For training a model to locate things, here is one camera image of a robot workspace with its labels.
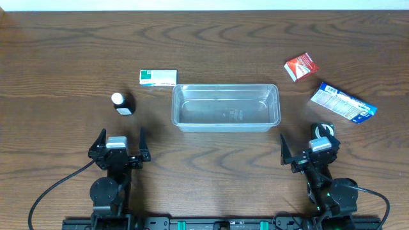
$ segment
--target plastic bin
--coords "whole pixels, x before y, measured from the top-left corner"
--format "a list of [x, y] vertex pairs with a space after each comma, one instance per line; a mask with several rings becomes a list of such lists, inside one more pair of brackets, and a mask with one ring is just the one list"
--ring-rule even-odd
[[273, 84], [180, 84], [172, 122], [183, 132], [266, 132], [280, 123]]

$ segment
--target blue and white box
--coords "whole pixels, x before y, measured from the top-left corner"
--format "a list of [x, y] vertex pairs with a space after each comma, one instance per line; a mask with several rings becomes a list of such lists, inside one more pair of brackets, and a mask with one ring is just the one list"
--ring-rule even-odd
[[327, 83], [321, 84], [311, 100], [356, 124], [372, 118], [376, 113], [375, 106], [347, 95]]

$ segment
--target clear plastic container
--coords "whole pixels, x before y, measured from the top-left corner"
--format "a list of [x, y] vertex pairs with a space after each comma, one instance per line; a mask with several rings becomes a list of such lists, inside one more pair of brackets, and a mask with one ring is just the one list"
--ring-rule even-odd
[[172, 122], [183, 132], [266, 132], [280, 123], [273, 84], [180, 84]]

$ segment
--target bottle label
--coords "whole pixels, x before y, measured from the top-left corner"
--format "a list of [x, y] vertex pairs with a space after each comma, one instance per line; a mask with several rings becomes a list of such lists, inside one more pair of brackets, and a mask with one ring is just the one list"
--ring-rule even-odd
[[127, 109], [127, 108], [117, 108], [116, 110], [117, 110], [117, 112], [118, 112], [119, 114], [121, 114], [121, 115], [131, 115], [131, 114], [132, 114], [132, 113], [130, 112], [130, 110]]

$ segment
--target white wall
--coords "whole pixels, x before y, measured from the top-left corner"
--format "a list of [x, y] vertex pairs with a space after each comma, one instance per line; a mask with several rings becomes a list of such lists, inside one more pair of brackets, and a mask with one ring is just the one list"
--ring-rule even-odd
[[409, 10], [409, 0], [1, 0], [5, 11]]

